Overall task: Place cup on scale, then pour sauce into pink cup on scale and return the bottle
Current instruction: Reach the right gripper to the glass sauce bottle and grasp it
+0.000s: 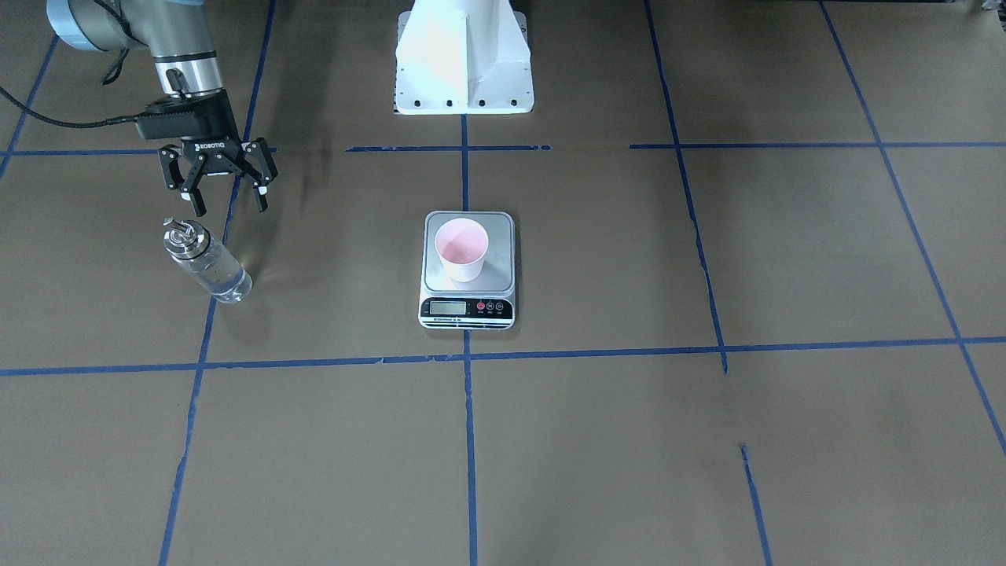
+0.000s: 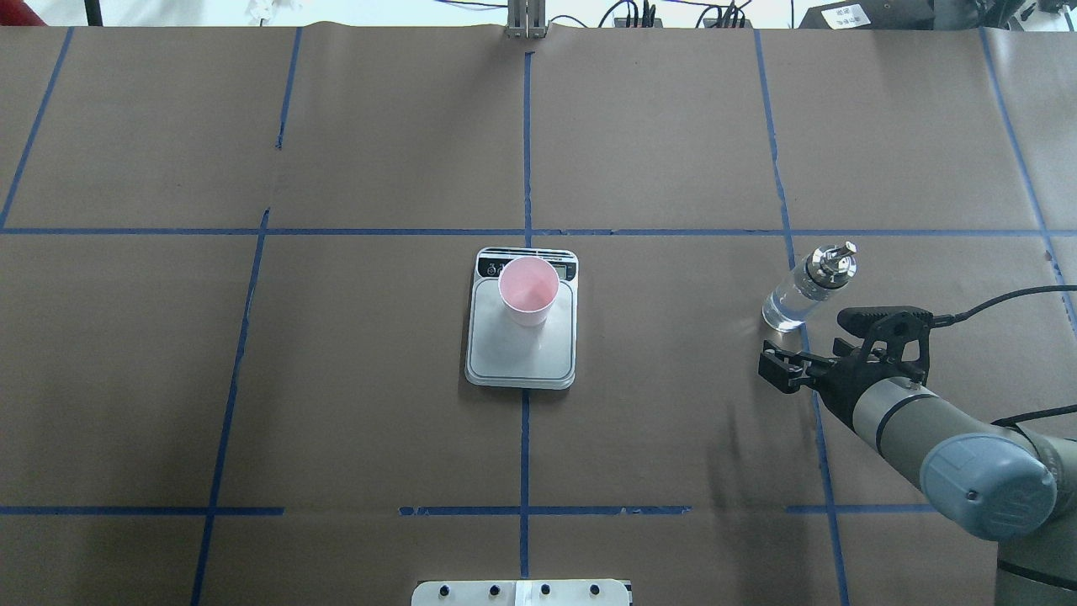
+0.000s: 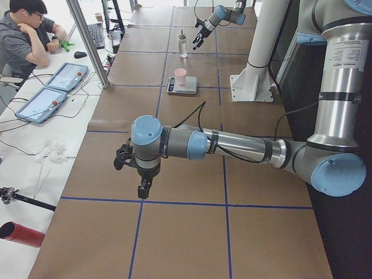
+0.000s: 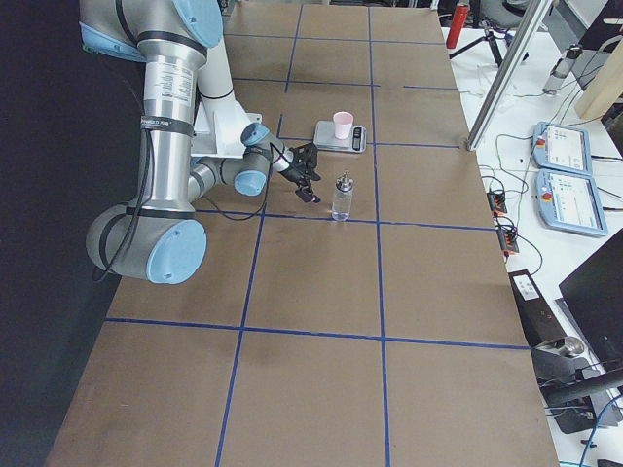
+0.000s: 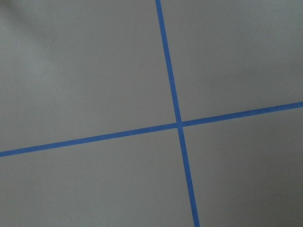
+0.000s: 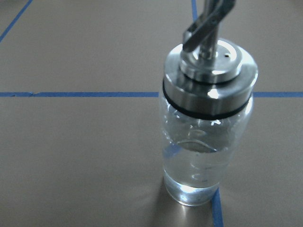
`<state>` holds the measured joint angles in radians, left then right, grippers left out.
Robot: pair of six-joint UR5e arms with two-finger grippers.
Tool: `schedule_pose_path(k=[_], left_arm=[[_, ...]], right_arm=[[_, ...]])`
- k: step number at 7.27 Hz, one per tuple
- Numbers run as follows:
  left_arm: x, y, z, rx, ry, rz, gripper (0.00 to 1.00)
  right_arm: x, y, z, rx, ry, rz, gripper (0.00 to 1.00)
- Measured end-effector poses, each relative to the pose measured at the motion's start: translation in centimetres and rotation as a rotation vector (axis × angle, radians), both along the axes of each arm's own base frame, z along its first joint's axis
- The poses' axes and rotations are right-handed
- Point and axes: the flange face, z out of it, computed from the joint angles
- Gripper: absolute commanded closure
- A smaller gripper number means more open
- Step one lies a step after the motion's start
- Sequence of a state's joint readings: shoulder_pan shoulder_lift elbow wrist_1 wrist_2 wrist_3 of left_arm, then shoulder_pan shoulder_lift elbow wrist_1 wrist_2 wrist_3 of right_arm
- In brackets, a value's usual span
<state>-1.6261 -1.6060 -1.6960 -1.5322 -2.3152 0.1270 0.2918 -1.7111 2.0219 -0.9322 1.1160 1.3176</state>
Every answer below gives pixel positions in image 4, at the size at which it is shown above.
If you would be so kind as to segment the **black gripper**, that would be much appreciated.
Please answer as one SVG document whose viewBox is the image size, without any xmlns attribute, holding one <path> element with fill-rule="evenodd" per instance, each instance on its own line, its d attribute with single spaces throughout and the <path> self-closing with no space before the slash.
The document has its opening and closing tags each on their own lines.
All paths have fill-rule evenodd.
<svg viewBox="0 0 623 467">
<path fill-rule="evenodd" d="M 304 145 L 289 148 L 286 156 L 290 156 L 288 167 L 284 170 L 284 178 L 297 184 L 295 194 L 305 203 L 320 203 L 320 197 L 313 191 L 309 180 L 320 181 L 321 176 L 316 172 L 317 147 L 309 142 Z"/>
</svg>

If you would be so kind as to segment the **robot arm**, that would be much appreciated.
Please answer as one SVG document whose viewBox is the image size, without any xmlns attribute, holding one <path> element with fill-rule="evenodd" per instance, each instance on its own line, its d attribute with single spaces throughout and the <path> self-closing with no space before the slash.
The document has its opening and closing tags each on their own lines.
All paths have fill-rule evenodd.
<svg viewBox="0 0 623 467">
<path fill-rule="evenodd" d="M 288 148 L 235 97 L 217 2 L 84 1 L 80 14 L 87 50 L 145 66 L 136 195 L 87 234 L 99 276 L 190 278 L 208 245 L 193 203 L 215 186 L 265 196 L 280 174 L 315 201 L 316 147 Z"/>
</svg>

